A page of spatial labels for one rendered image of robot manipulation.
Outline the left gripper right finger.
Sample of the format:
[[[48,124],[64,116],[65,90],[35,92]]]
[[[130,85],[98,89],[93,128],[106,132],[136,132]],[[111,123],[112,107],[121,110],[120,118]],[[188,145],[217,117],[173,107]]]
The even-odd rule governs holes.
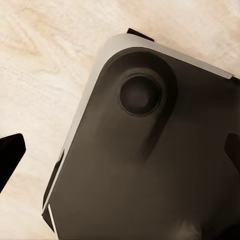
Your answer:
[[[230,158],[234,166],[240,173],[240,135],[235,133],[229,133],[227,135],[224,151]]]

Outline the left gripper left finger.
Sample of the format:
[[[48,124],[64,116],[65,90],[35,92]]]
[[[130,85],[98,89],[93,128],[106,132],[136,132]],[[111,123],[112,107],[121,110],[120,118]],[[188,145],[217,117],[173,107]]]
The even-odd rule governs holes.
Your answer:
[[[21,133],[0,138],[0,193],[26,152]]]

